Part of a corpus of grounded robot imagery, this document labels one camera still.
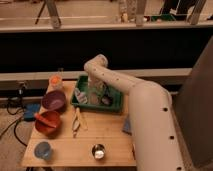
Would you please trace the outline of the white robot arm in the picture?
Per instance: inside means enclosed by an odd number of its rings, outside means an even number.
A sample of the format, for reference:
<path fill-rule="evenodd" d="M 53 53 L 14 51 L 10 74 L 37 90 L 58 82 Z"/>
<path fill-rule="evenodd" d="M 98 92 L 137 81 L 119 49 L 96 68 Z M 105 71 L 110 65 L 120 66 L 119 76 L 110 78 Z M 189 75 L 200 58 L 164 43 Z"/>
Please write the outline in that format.
<path fill-rule="evenodd" d="M 127 94 L 137 171 L 186 171 L 172 117 L 172 97 L 161 85 L 107 68 L 100 54 L 84 64 L 95 77 Z"/>

